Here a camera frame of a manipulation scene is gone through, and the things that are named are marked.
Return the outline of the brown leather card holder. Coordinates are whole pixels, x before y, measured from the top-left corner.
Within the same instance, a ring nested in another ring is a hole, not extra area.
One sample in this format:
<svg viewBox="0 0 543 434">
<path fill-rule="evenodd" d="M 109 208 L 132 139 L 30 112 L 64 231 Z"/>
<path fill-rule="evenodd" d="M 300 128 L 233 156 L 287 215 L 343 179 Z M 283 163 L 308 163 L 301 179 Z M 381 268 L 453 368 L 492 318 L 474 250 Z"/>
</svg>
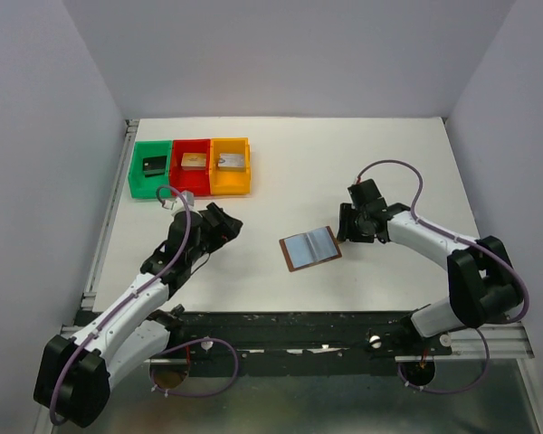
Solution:
<svg viewBox="0 0 543 434">
<path fill-rule="evenodd" d="M 342 257 L 336 237 L 329 226 L 292 235 L 279 240 L 279 244 L 289 272 Z"/>
</svg>

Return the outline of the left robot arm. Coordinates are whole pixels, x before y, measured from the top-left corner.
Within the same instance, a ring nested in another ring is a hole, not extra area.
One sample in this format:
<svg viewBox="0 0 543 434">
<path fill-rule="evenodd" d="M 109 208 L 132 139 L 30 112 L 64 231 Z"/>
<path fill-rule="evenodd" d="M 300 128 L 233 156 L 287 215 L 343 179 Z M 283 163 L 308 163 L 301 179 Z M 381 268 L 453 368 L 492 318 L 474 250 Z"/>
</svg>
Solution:
<svg viewBox="0 0 543 434">
<path fill-rule="evenodd" d="M 45 345 L 33 398 L 53 425 L 91 425 L 131 370 L 152 355 L 181 350 L 183 336 L 161 320 L 159 308 L 191 278 L 199 259 L 236 239 L 242 227 L 215 203 L 200 211 L 186 203 L 175 207 L 166 239 L 129 288 L 74 335 L 55 335 Z"/>
</svg>

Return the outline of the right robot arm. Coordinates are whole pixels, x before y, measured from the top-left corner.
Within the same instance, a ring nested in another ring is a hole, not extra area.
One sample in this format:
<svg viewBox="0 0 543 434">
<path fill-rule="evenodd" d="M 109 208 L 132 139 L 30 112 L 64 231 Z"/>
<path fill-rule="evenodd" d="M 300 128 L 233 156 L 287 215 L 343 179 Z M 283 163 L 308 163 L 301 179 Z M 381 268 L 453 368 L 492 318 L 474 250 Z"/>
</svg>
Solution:
<svg viewBox="0 0 543 434">
<path fill-rule="evenodd" d="M 408 206 L 387 204 L 372 179 L 352 184 L 348 193 L 351 201 L 339 206 L 338 241 L 398 244 L 447 273 L 448 296 L 401 321 L 398 343 L 405 352 L 421 353 L 435 335 L 503 320 L 524 303 L 521 284 L 499 239 L 476 240 L 435 229 L 414 217 Z"/>
</svg>

